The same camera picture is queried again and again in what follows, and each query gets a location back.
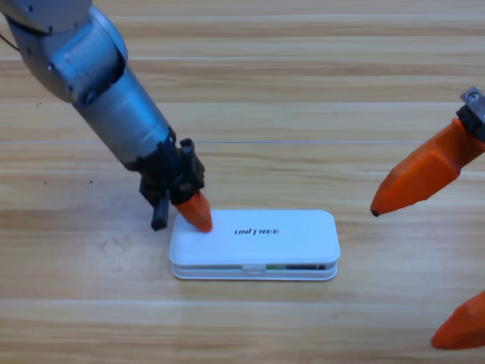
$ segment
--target wooden table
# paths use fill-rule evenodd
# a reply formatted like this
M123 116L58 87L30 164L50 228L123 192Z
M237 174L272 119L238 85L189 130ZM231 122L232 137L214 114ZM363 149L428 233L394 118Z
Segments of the wooden table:
M485 89L483 0L96 4L179 137L196 140L211 204L329 211L339 274L175 279L171 230L150 230L139 177L0 43L1 363L485 360L429 346L485 288L485 158L426 203L369 212L460 94Z

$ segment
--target white plastic case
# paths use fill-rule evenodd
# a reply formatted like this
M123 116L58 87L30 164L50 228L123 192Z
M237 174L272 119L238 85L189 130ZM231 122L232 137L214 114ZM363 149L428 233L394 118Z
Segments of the white plastic case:
M321 210L212 210L214 229L181 215L172 234L172 272L182 279L326 281L340 246L335 220Z

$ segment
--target case lid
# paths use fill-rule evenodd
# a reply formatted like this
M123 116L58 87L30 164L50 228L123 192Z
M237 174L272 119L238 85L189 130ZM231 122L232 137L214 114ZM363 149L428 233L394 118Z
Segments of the case lid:
M212 210L212 220L213 230L202 233L177 216L172 264L325 264L340 257L335 220L325 211Z

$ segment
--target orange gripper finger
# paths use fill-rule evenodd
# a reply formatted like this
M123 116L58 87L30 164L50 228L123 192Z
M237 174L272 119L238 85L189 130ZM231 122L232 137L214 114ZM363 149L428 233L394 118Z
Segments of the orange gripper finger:
M212 216L209 202L200 192L188 201L175 205L180 214L200 231L208 233L212 230Z
M399 163L379 186L374 216L426 200L453 182L461 169L485 152L485 143L466 131L458 118Z
M485 346L485 292L458 307L435 333L431 345L444 350Z

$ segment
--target robotic arm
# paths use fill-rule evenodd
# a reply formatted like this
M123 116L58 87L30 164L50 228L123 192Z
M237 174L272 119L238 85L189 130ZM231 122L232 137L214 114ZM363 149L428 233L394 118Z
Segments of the robotic arm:
M129 171L142 178L152 228L167 226L169 202L201 231L212 229L200 193L205 168L176 135L128 65L127 47L91 0L0 0L22 59L40 83L69 102Z

